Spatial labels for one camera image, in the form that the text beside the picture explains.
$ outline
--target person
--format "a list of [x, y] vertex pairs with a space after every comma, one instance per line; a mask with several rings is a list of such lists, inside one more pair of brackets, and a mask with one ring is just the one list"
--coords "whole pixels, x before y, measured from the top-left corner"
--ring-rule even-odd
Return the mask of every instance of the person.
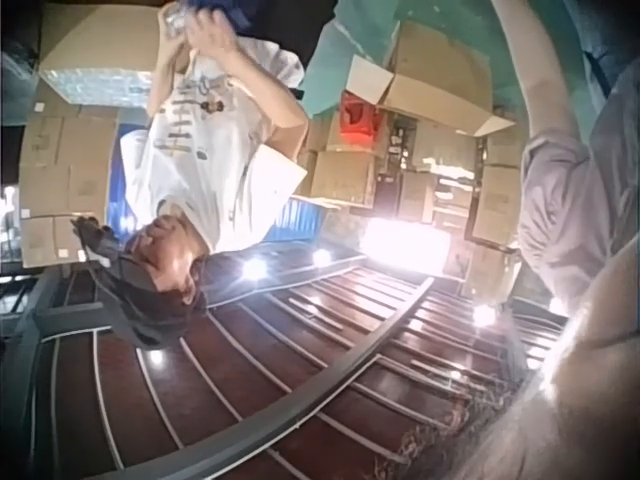
[[[523, 209], [538, 210], [523, 221], [539, 221], [536, 225], [539, 229], [548, 226], [552, 220], [562, 228], [561, 222], [566, 221], [569, 230], [559, 230], [559, 236], [545, 240], [558, 241], [564, 246], [574, 242], [577, 252], [582, 251], [578, 240], [586, 245], [611, 242], [611, 232], [617, 230], [611, 224], [604, 230], [606, 224], [600, 223], [596, 216], [604, 213], [606, 222], [615, 223], [618, 217], [612, 215], [609, 202], [620, 199], [609, 195], [621, 193], [637, 179], [637, 176], [622, 179], [618, 175], [629, 173], [629, 163], [638, 159], [640, 85], [637, 60], [633, 57], [638, 43], [625, 45], [617, 53], [593, 55], [593, 59], [606, 59], [610, 65], [617, 65], [619, 76], [607, 68], [603, 68], [607, 71], [605, 75], [598, 75], [601, 81], [606, 79], [609, 82], [611, 89], [607, 92], [606, 84], [598, 84], [607, 101], [592, 135], [591, 152], [594, 156], [587, 159], [587, 149], [578, 142], [560, 65], [542, 24], [526, 0], [492, 2], [514, 57], [529, 111], [532, 140], [524, 156]], [[605, 16], [605, 10], [589, 10], [586, 2], [567, 0], [567, 4], [574, 19], [584, 19], [593, 14], [593, 20], [615, 20], [615, 17]], [[608, 31], [615, 32], [618, 39], [623, 38], [625, 22], [637, 32], [637, 17], [629, 21], [628, 16], [610, 24]], [[629, 41], [633, 39], [634, 30], [628, 33]], [[592, 33], [598, 36], [603, 31]], [[621, 61], [625, 55], [629, 55], [626, 65]], [[587, 63], [591, 69], [593, 65], [589, 61]], [[608, 157], [597, 156], [604, 153], [608, 153]], [[596, 173], [602, 171], [608, 173], [597, 177]], [[551, 186], [544, 184], [545, 174], [550, 176], [547, 181], [553, 182]], [[539, 177], [532, 180], [531, 175]], [[612, 178], [620, 183], [607, 186], [607, 189], [596, 187]], [[535, 195], [535, 203], [531, 198], [527, 199], [527, 195]], [[553, 206], [556, 210], [549, 214], [542, 209], [543, 206]], [[583, 222], [567, 218], [567, 215], [586, 215], [585, 208], [594, 210]], [[594, 232], [587, 220], [603, 230]], [[577, 232], [572, 230], [576, 226], [580, 227]], [[562, 234], [570, 238], [562, 239]], [[590, 235], [603, 238], [589, 238]], [[639, 478], [640, 241], [637, 229], [635, 232], [633, 228], [627, 230], [626, 235], [631, 238], [626, 243], [622, 242], [619, 248], [612, 248], [606, 256], [602, 247], [601, 267], [589, 271], [588, 277], [584, 274], [586, 285], [575, 291], [580, 299], [574, 300], [572, 317], [542, 367], [531, 378], [522, 386], [512, 385], [507, 392], [476, 399], [469, 406], [465, 422], [454, 431], [425, 429], [418, 432], [409, 450], [409, 462], [389, 464], [380, 472], [379, 478]], [[546, 254], [542, 245], [540, 248], [541, 254]], [[554, 245], [547, 248], [553, 249], [554, 253], [561, 251]], [[574, 256], [570, 252], [565, 253], [566, 265], [571, 261], [583, 261], [584, 257], [579, 253]]]
[[[238, 37], [222, 11], [191, 11], [185, 34], [171, 37], [164, 18], [172, 6], [158, 13], [150, 128], [120, 142], [126, 200], [145, 226], [114, 253], [111, 231], [87, 219], [74, 223], [90, 250], [107, 252], [111, 266], [97, 281], [105, 301], [124, 313], [114, 331], [146, 349], [184, 335], [188, 319], [206, 308], [205, 259], [260, 242], [306, 174], [296, 158], [308, 118], [290, 92], [304, 76], [298, 56], [258, 38], [265, 19], [251, 37]], [[319, 37], [318, 22], [331, 15], [306, 17], [310, 30]], [[317, 41], [305, 36], [288, 45], [308, 55]], [[185, 49], [188, 66], [179, 75]]]

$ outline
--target hand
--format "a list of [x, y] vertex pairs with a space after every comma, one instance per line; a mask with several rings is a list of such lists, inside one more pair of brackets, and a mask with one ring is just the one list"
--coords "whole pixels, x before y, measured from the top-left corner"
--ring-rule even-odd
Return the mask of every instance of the hand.
[[220, 10], [190, 12], [186, 31], [191, 46], [216, 60], [223, 68], [230, 58], [240, 53], [238, 37], [227, 16]]
[[172, 37], [167, 30], [165, 16], [167, 10], [175, 8], [176, 2], [166, 4], [158, 12], [158, 27], [160, 31], [160, 39], [158, 41], [158, 66], [172, 67], [174, 66], [182, 47], [186, 44], [186, 36], [184, 34]]

